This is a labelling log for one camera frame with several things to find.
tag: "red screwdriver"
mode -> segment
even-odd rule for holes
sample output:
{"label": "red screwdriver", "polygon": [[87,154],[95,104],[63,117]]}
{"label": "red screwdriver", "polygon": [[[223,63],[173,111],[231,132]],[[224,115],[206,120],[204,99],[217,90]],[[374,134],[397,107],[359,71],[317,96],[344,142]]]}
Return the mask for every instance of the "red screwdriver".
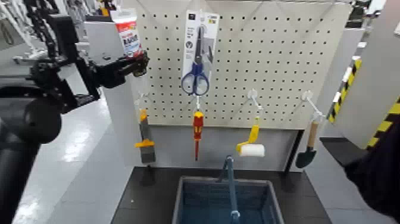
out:
{"label": "red screwdriver", "polygon": [[201,140],[201,131],[203,128],[203,113],[200,111],[196,111],[193,118],[193,131],[194,131],[194,140],[195,140],[195,161],[198,160],[199,157],[199,141]]}

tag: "cable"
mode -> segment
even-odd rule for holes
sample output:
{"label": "cable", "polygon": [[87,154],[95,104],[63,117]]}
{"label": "cable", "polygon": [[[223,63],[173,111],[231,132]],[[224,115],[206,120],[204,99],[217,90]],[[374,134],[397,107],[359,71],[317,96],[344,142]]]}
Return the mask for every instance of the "cable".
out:
{"label": "cable", "polygon": [[3,37],[6,43],[9,45],[14,45],[14,38],[11,35],[10,31],[7,29],[3,21],[0,21],[0,30],[3,33]]}

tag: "yellow and black striped tape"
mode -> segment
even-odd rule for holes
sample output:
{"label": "yellow and black striped tape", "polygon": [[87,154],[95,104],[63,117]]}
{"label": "yellow and black striped tape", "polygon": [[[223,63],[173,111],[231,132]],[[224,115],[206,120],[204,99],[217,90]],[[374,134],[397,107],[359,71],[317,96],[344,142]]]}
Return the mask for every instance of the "yellow and black striped tape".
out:
{"label": "yellow and black striped tape", "polygon": [[379,142],[379,139],[382,138],[385,133],[392,126],[393,122],[400,118],[400,97],[397,99],[396,103],[390,108],[387,113],[384,121],[379,125],[378,129],[375,132],[375,135],[371,138],[370,142],[368,142],[367,150],[371,150],[375,145]]}
{"label": "yellow and black striped tape", "polygon": [[330,123],[335,122],[335,118],[340,111],[340,106],[342,105],[343,101],[345,100],[350,86],[353,85],[355,75],[357,74],[357,71],[360,69],[360,67],[361,67],[361,59],[355,60],[349,77],[346,80],[344,80],[343,83],[341,84],[340,89],[339,89],[340,97],[337,100],[337,102],[333,103],[333,105],[330,109],[329,116],[328,116],[328,120]]}

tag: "pegboard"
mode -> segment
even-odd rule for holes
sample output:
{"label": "pegboard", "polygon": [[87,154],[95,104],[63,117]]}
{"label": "pegboard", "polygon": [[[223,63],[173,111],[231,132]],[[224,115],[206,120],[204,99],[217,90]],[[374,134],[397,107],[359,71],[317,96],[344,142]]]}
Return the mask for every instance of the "pegboard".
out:
{"label": "pegboard", "polygon": [[[328,2],[130,1],[136,8],[148,66],[148,109],[153,125],[192,125],[196,99],[180,87],[186,10],[220,17],[211,86],[201,97],[205,126],[305,129],[343,32],[351,6]],[[258,91],[257,111],[247,99]]]}

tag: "plastic bin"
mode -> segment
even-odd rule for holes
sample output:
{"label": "plastic bin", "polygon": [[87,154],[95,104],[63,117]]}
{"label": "plastic bin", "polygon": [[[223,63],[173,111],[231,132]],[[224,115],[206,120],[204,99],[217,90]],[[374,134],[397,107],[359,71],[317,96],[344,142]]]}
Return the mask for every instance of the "plastic bin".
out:
{"label": "plastic bin", "polygon": [[[172,224],[229,224],[231,203],[228,180],[180,178]],[[236,179],[241,224],[284,224],[270,181]]]}

